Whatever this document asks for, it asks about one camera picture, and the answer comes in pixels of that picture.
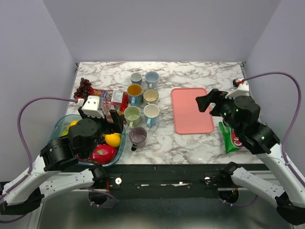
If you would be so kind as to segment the blue butterfly mug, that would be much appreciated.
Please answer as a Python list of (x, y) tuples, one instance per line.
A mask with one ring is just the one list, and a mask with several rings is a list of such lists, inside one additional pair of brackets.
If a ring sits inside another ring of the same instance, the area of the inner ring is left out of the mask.
[(138, 84), (131, 84), (127, 88), (128, 102), (131, 106), (141, 106), (143, 103), (142, 87)]

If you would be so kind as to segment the light green mug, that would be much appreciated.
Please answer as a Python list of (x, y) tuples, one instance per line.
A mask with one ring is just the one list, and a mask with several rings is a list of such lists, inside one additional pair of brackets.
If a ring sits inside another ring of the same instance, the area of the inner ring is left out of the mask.
[(129, 106), (124, 111), (125, 120), (130, 129), (138, 126), (141, 121), (141, 111), (137, 106)]

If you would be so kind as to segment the cream mug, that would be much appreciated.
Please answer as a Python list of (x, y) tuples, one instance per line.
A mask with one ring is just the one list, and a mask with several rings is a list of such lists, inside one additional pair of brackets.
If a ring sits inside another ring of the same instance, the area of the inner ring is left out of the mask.
[(143, 93), (143, 103), (148, 104), (158, 104), (159, 93), (155, 89), (147, 89)]

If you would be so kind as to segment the light blue faceted mug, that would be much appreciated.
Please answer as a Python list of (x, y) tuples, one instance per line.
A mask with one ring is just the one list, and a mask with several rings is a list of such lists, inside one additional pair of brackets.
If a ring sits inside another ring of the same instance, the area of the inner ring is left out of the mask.
[(151, 128), (153, 125), (157, 124), (158, 117), (160, 114), (160, 109), (157, 105), (155, 104), (146, 105), (144, 107), (143, 113), (145, 116), (147, 127)]

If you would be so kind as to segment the dark blue-grey mug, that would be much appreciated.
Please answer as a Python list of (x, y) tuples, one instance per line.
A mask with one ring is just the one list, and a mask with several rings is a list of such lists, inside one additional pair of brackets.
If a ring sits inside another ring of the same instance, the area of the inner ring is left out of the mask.
[(132, 84), (142, 85), (142, 75), (140, 73), (132, 73), (130, 76)]

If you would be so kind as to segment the grey-blue mug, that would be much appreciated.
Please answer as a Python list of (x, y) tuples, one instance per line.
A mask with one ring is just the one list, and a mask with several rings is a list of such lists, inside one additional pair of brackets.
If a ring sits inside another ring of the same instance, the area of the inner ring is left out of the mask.
[(159, 74), (154, 71), (147, 72), (145, 74), (145, 81), (147, 84), (148, 89), (155, 89), (158, 88), (158, 81), (159, 81)]

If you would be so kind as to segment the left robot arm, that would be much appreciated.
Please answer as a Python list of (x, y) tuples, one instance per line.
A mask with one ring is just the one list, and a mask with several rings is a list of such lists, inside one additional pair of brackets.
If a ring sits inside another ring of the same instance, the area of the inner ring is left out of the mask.
[(25, 215), (36, 210), (41, 203), (58, 194), (79, 188), (102, 188), (109, 179), (101, 165), (93, 165), (83, 171), (61, 178), (50, 178), (87, 159), (96, 149), (103, 134), (122, 133), (124, 116), (111, 110), (113, 122), (106, 118), (88, 117), (79, 111), (82, 119), (72, 125), (67, 135), (52, 139), (26, 172), (25, 180), (17, 178), (0, 184), (4, 195), (0, 204), (2, 215)]

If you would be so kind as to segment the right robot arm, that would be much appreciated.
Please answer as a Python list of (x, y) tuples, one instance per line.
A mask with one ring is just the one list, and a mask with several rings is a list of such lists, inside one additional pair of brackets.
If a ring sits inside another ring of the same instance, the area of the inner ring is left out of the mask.
[(214, 103), (210, 114), (223, 118), (242, 145), (268, 167), (280, 185), (253, 175), (234, 162), (221, 170), (220, 183), (225, 187), (242, 186), (271, 203), (288, 223), (304, 224), (305, 177), (284, 154), (283, 144), (274, 131), (258, 121), (260, 106), (254, 99), (247, 95), (228, 98), (227, 92), (212, 89), (208, 95), (197, 97), (196, 102), (200, 112)]

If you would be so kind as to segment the purple mug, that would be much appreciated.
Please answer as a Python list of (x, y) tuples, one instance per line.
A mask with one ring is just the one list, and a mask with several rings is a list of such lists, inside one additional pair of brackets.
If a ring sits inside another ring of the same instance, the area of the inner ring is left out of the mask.
[(131, 150), (136, 151), (137, 149), (145, 147), (147, 140), (147, 132), (141, 126), (134, 127), (129, 132), (129, 139), (132, 142)]

